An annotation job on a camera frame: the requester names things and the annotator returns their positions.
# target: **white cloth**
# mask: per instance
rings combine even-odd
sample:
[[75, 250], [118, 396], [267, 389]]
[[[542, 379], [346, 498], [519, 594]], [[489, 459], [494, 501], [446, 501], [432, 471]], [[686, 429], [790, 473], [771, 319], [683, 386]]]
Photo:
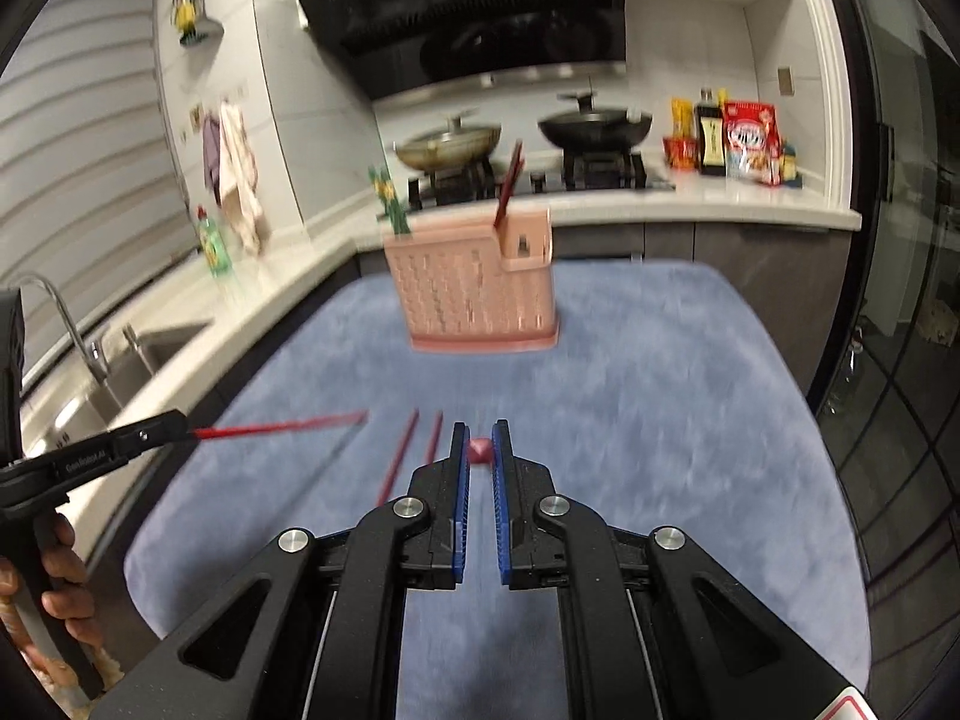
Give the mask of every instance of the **white cloth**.
[[256, 223], [263, 208], [256, 197], [256, 158], [247, 140], [243, 113], [236, 105], [220, 106], [220, 204], [224, 215], [240, 236], [244, 248], [260, 252]]

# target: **triangular cutout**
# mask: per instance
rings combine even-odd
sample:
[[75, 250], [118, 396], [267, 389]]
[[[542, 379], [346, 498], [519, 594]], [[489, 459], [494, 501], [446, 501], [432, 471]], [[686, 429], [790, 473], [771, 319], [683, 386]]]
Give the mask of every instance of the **triangular cutout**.
[[693, 589], [731, 676], [744, 677], [779, 659], [776, 642], [711, 581], [697, 577]]
[[184, 647], [181, 661], [218, 679], [232, 679], [269, 594], [269, 579], [258, 579], [251, 584], [205, 631]]

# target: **black wok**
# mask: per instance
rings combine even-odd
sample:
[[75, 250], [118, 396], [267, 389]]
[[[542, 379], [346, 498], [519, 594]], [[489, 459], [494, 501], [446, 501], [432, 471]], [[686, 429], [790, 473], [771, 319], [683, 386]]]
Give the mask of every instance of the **black wok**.
[[593, 97], [592, 92], [559, 95], [560, 100], [576, 100], [580, 109], [537, 122], [544, 138], [574, 153], [625, 152], [643, 142], [654, 121], [650, 114], [631, 122], [625, 108], [594, 108]]

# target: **pink utensil holder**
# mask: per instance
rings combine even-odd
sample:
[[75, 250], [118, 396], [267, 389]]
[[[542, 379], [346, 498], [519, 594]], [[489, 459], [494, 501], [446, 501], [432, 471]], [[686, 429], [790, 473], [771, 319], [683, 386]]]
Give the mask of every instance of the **pink utensil holder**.
[[384, 253], [417, 351], [493, 353], [555, 346], [553, 233], [546, 210], [416, 220]]

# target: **gas stove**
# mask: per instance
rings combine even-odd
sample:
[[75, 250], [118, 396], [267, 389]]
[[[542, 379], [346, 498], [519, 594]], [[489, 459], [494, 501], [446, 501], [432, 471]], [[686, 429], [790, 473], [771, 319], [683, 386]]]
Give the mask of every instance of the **gas stove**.
[[[412, 211], [445, 205], [492, 200], [500, 195], [502, 182], [490, 161], [471, 163], [462, 170], [429, 173], [411, 178], [408, 199]], [[670, 190], [674, 187], [647, 173], [640, 154], [563, 153], [563, 167], [557, 170], [525, 170], [514, 186], [515, 197], [555, 194], [562, 191], [606, 189]]]

